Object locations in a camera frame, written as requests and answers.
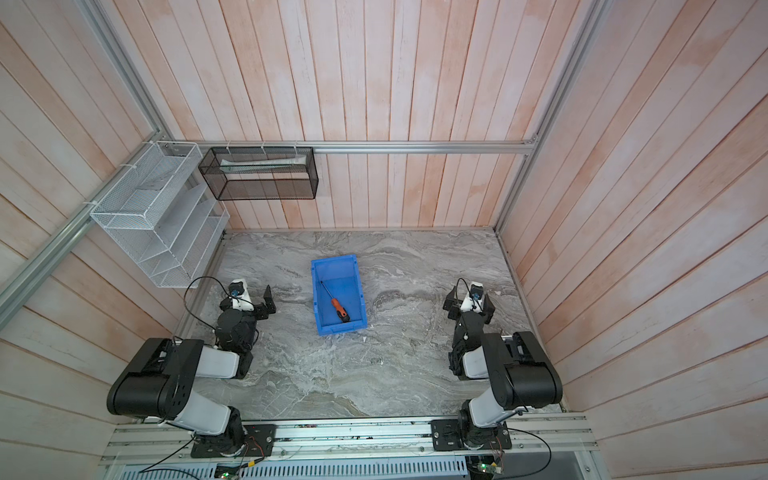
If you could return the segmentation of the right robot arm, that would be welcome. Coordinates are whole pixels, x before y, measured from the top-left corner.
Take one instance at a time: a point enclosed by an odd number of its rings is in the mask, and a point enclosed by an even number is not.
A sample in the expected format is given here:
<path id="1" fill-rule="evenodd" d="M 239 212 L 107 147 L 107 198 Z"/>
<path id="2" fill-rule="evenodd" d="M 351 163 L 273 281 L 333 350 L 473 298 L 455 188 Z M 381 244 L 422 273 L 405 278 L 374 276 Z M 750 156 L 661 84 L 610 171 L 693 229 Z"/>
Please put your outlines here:
<path id="1" fill-rule="evenodd" d="M 464 401 L 458 413 L 458 438 L 464 447 L 478 449 L 500 441 L 502 423 L 528 407 L 558 404 L 563 397 L 559 374 L 531 331 L 507 337 L 486 333 L 495 305 L 482 284 L 466 284 L 460 297 L 457 284 L 447 293 L 443 310 L 455 322 L 449 368 L 468 380 L 487 380 L 489 387 Z"/>

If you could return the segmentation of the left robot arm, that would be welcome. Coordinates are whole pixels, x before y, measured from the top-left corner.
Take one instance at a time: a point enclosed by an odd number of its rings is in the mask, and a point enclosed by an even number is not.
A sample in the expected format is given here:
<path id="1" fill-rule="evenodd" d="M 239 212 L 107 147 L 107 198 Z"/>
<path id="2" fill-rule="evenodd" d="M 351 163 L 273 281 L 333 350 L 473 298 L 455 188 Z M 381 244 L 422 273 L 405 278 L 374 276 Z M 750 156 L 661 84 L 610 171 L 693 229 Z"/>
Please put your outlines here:
<path id="1" fill-rule="evenodd" d="M 137 419 L 155 418 L 192 434 L 203 453 L 233 457 L 247 446 L 239 410 L 194 390 L 199 378 L 242 379 L 253 361 L 257 322 L 276 312 L 271 288 L 251 301 L 240 279 L 225 289 L 214 326 L 215 343 L 200 339 L 150 338 L 113 383 L 108 411 Z"/>

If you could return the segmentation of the orange black handled screwdriver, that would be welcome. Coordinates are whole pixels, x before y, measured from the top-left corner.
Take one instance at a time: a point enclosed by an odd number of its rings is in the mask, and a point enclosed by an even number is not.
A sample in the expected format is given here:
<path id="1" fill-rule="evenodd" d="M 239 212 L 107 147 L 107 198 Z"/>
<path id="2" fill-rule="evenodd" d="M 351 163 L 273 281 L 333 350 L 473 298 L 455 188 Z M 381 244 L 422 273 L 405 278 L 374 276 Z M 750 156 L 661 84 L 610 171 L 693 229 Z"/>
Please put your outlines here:
<path id="1" fill-rule="evenodd" d="M 349 313 L 345 309 L 340 298 L 337 296 L 337 289 L 333 289 L 333 285 L 329 286 L 326 281 L 320 281 L 320 285 L 322 289 L 325 291 L 326 295 L 328 296 L 328 301 L 333 307 L 340 322 L 349 323 L 350 322 Z"/>

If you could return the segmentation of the blue plastic bin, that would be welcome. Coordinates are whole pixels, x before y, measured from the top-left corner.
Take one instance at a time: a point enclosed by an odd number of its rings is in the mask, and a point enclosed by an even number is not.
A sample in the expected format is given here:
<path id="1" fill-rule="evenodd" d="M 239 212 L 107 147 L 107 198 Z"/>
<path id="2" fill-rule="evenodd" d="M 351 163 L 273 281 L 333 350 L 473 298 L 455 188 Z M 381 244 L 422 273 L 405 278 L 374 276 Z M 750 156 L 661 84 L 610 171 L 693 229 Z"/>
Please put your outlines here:
<path id="1" fill-rule="evenodd" d="M 368 327 L 366 303 L 355 255 L 313 260 L 311 278 L 313 309 L 320 336 L 350 333 Z M 337 289 L 337 296 L 349 313 L 349 323 L 340 322 L 320 281 L 326 281 L 329 286 L 333 285 L 333 289 Z"/>

